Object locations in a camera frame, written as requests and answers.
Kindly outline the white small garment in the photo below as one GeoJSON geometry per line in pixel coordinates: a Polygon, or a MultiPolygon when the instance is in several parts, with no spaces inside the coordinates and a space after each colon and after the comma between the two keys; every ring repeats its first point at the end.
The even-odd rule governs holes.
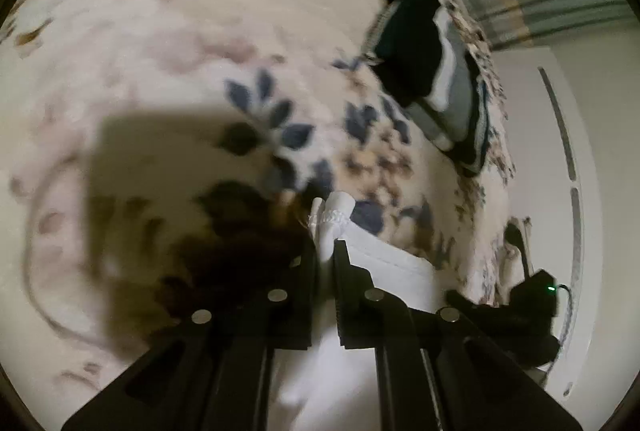
{"type": "Polygon", "coordinates": [[[280,352],[271,430],[436,430],[428,355],[439,346],[434,315],[373,281],[382,245],[352,233],[355,200],[314,199],[309,232],[319,260],[312,344],[280,352]]]}

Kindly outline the pink cloth by headboard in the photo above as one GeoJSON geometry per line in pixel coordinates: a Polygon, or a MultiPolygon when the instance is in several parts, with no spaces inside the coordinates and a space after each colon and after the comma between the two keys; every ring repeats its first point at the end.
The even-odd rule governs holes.
{"type": "Polygon", "coordinates": [[[498,252],[496,303],[508,304],[511,290],[534,273],[530,258],[529,217],[511,217],[503,232],[503,245],[498,252]]]}

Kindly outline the white bed headboard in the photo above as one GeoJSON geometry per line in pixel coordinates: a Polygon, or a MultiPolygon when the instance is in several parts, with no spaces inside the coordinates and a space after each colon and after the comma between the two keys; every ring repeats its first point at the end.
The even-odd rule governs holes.
{"type": "Polygon", "coordinates": [[[566,403],[587,361],[600,297],[603,237],[600,191],[585,122],[548,48],[500,51],[506,135],[515,165],[511,212],[532,222],[529,255],[559,284],[553,333],[562,343],[546,390],[566,403]]]}

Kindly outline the floral bed blanket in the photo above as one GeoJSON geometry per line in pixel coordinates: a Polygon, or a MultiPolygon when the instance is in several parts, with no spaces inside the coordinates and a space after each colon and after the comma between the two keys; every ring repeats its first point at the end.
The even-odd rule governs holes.
{"type": "Polygon", "coordinates": [[[168,322],[163,280],[224,205],[298,223],[314,196],[493,303],[513,178],[503,95],[462,0],[411,26],[403,86],[434,63],[488,91],[468,178],[360,60],[384,0],[15,0],[1,20],[1,363],[58,429],[168,322]]]}

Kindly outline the dark striped folded garment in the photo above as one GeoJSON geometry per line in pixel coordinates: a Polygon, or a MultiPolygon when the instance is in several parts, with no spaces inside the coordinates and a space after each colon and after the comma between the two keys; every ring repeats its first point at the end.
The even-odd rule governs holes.
{"type": "Polygon", "coordinates": [[[488,93],[439,0],[385,0],[361,49],[385,92],[467,177],[488,151],[488,93]]]}

